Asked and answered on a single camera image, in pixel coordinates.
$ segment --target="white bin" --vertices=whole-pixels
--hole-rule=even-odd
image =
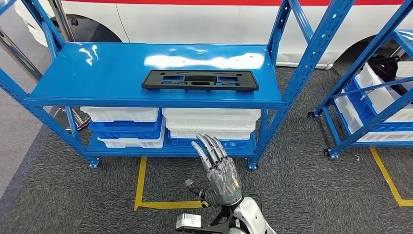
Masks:
[[[125,148],[125,147],[142,147],[159,149],[164,146],[165,137],[165,120],[163,120],[161,127],[161,135],[159,139],[137,139],[137,138],[119,138],[119,139],[101,139],[108,148]]]
[[[364,69],[356,76],[356,81],[361,88],[383,83],[367,63],[364,65]],[[374,89],[368,93],[367,96],[372,102],[376,113],[382,112],[400,97],[400,95],[389,86]],[[407,105],[405,108],[385,120],[385,122],[413,122],[413,105]]]
[[[347,96],[338,97],[334,100],[334,102],[336,103],[338,111],[340,111],[346,120],[348,130],[351,134],[363,126],[363,122],[361,122],[356,109]]]
[[[353,104],[347,96],[338,97],[334,100],[340,113],[347,122],[347,128],[353,134],[363,126]],[[413,141],[413,132],[371,132],[361,137],[357,142],[384,142],[384,141]]]
[[[93,122],[156,122],[159,108],[82,106],[80,110],[90,115]]]
[[[208,134],[211,137],[216,137],[222,140],[248,140],[251,132],[255,130],[250,129],[237,129],[237,130],[213,130],[213,129],[174,129],[168,128],[171,138],[185,138],[195,139],[196,134]]]
[[[400,61],[397,63],[398,69],[396,72],[396,79],[403,79],[406,77],[413,77],[413,61]],[[413,81],[402,83],[407,90],[413,88]]]
[[[383,141],[413,141],[413,132],[373,132],[367,133],[357,142],[383,142]]]
[[[163,108],[168,129],[255,129],[260,109]]]

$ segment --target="shelf foot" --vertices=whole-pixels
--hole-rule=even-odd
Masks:
[[[250,157],[248,158],[248,169],[256,170],[258,169],[258,160],[256,158]]]
[[[324,156],[328,157],[329,159],[338,159],[338,154],[332,153],[331,149],[324,149]]]
[[[313,110],[313,111],[310,111],[310,112],[307,113],[307,117],[309,117],[309,118],[318,118],[318,117],[320,117],[320,115],[317,115],[315,110]]]
[[[98,165],[99,165],[99,158],[97,157],[92,162],[90,162],[89,168],[97,168]]]

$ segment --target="yellow floor tape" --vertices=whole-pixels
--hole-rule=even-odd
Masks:
[[[146,157],[142,157],[139,165],[138,183],[136,185],[136,197],[134,210],[138,207],[146,207],[153,209],[185,209],[185,208],[201,208],[200,201],[160,201],[160,202],[143,202],[143,185],[145,183],[146,173]]]
[[[370,152],[373,155],[375,162],[377,163],[381,173],[383,174],[384,179],[390,187],[394,199],[400,207],[413,206],[413,199],[402,199],[399,192],[397,191],[395,185],[393,184],[392,179],[387,173],[386,168],[383,165],[377,151],[375,148],[370,148]],[[200,201],[161,201],[161,202],[142,202],[143,195],[143,185],[145,183],[145,172],[146,172],[146,157],[142,157],[139,165],[138,172],[138,183],[136,186],[136,197],[135,197],[135,206],[134,210],[136,211],[138,207],[146,207],[153,209],[185,209],[185,208],[201,208]]]
[[[396,189],[396,186],[393,184],[392,179],[389,176],[389,173],[387,173],[386,168],[383,165],[383,162],[381,161],[380,157],[378,156],[377,151],[375,148],[370,148],[370,152],[373,155],[373,158],[375,162],[377,163],[377,166],[380,168],[381,173],[383,174],[384,179],[386,180],[387,184],[390,187],[390,191],[392,192],[394,199],[396,202],[399,204],[400,207],[402,206],[413,206],[413,199],[402,199],[399,192]]]

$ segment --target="floor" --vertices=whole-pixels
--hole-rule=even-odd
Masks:
[[[0,25],[3,31],[22,50],[32,63],[44,72],[50,64],[50,56],[46,47],[40,45],[30,34],[27,25],[11,7],[0,15]],[[81,19],[74,30],[76,38],[89,40],[97,24]],[[0,49],[1,68],[12,77],[26,92],[34,88],[35,81],[31,79],[17,63]],[[10,180],[21,164],[23,157],[35,140],[41,123],[5,92],[0,91],[0,197],[3,195]]]
[[[263,155],[258,170],[250,171],[245,160],[236,160],[243,193],[259,196],[254,198],[261,201],[264,216],[279,234],[413,233],[413,207],[398,206],[370,150],[350,149],[341,153],[339,160],[328,160],[322,151],[333,146],[327,125],[322,118],[306,116],[337,82],[357,50],[348,51],[333,70],[314,71]],[[37,53],[47,57],[44,48],[40,47]],[[43,60],[38,61],[47,66]],[[277,68],[281,90],[293,71],[293,68]],[[0,123],[4,128],[8,126],[5,122],[15,119],[9,116],[10,111],[7,114]],[[35,122],[28,114],[27,118]],[[4,142],[17,142],[11,151],[22,148],[17,139],[27,133],[20,125],[16,124],[7,137],[2,134],[2,147]],[[184,181],[190,178],[207,185],[197,159],[148,158],[146,173],[138,175],[142,163],[139,158],[103,158],[99,167],[91,170],[47,129],[42,127],[36,135],[39,128],[33,129],[31,125],[27,128],[34,133],[20,143],[25,146],[21,152],[14,152],[13,156],[1,153],[2,160],[16,161],[10,167],[5,161],[3,167],[10,172],[18,169],[14,177],[11,175],[12,182],[0,200],[0,234],[172,234],[176,217],[181,213],[200,214],[203,221],[208,221],[218,212],[214,208],[133,209],[138,177],[142,176],[145,176],[142,198],[145,202],[196,200],[186,190]],[[90,133],[85,130],[81,135],[86,141]],[[378,149],[377,152],[400,196],[413,198],[412,150]]]

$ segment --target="red stripe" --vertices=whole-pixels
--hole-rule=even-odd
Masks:
[[[281,0],[66,0],[96,3],[279,6]],[[327,6],[330,0],[300,0],[302,6]],[[399,5],[403,0],[356,0],[354,5]]]

